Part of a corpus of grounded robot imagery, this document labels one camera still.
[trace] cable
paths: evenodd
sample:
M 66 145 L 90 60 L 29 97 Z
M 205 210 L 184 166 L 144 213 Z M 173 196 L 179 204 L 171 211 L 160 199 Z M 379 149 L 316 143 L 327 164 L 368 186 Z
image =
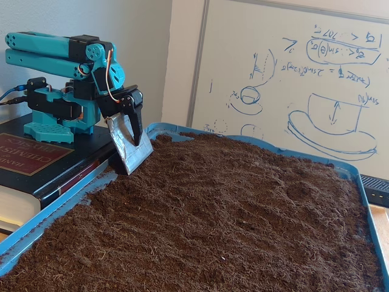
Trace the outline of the cable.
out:
M 81 64 L 78 65 L 78 71 L 82 76 L 88 76 L 89 74 L 85 73 L 83 68 L 81 68 Z
M 7 95 L 9 95 L 11 92 L 15 91 L 15 88 L 11 88 L 10 90 L 8 90 L 6 93 L 4 93 L 1 97 L 0 97 L 0 100 L 3 100 L 4 97 L 6 97 Z
M 105 70 L 105 84 L 107 85 L 107 91 L 108 91 L 108 94 L 109 96 L 111 97 L 111 99 L 113 101 L 115 101 L 116 103 L 120 103 L 120 101 L 118 101 L 117 99 L 115 99 L 112 94 L 111 94 L 111 90 L 109 90 L 109 85 L 108 85 L 108 73 L 109 73 L 109 68 L 111 67 L 111 58 L 112 58 L 112 53 L 114 52 L 113 49 L 109 50 L 108 51 L 108 58 L 107 58 L 107 69 Z
M 64 88 L 61 89 L 62 92 L 66 92 L 67 88 L 71 88 L 74 90 L 74 87 L 73 86 L 66 86 Z
M 18 85 L 14 88 L 11 88 L 10 90 L 8 90 L 6 93 L 4 93 L 1 97 L 0 97 L 0 101 L 2 101 L 7 95 L 9 95 L 11 92 L 13 91 L 23 91 L 26 89 L 26 85 Z
M 27 101 L 27 96 L 15 97 L 6 102 L 0 102 L 0 105 L 16 105 L 17 103 L 22 103 Z

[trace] blue cable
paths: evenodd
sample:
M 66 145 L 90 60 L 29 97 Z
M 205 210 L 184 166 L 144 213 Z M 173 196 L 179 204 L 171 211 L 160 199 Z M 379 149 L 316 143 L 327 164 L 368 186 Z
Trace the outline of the blue cable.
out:
M 0 101 L 2 101 L 4 99 L 4 97 L 6 97 L 7 95 L 9 95 L 11 92 L 13 91 L 23 91 L 26 89 L 26 85 L 18 85 L 17 87 L 14 87 L 14 88 L 11 88 L 10 90 L 8 90 L 6 93 L 4 93 L 1 97 L 0 97 Z

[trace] book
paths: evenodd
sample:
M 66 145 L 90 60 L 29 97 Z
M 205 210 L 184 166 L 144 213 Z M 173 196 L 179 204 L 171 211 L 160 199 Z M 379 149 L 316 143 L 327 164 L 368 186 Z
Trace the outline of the book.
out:
M 105 127 L 74 142 L 38 142 L 23 126 L 32 114 L 0 125 L 0 231 L 13 232 L 117 152 Z

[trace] wooden surface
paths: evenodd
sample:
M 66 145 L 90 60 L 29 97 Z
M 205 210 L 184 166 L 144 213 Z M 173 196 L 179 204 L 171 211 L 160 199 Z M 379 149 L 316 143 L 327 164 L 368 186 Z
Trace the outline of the wooden surface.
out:
M 5 234 L 0 233 L 0 242 L 2 242 L 6 238 L 7 238 L 7 236 Z
M 374 223 L 377 228 L 378 237 L 381 243 L 381 249 L 384 254 L 385 262 L 389 266 L 389 209 L 377 206 L 370 206 L 373 214 Z M 0 242 L 6 239 L 5 234 L 0 233 Z

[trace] whiteboard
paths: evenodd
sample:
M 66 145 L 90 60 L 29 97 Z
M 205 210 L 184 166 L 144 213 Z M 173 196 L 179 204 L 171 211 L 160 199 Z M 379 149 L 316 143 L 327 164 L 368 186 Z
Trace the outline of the whiteboard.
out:
M 210 0 L 191 127 L 389 179 L 389 25 Z

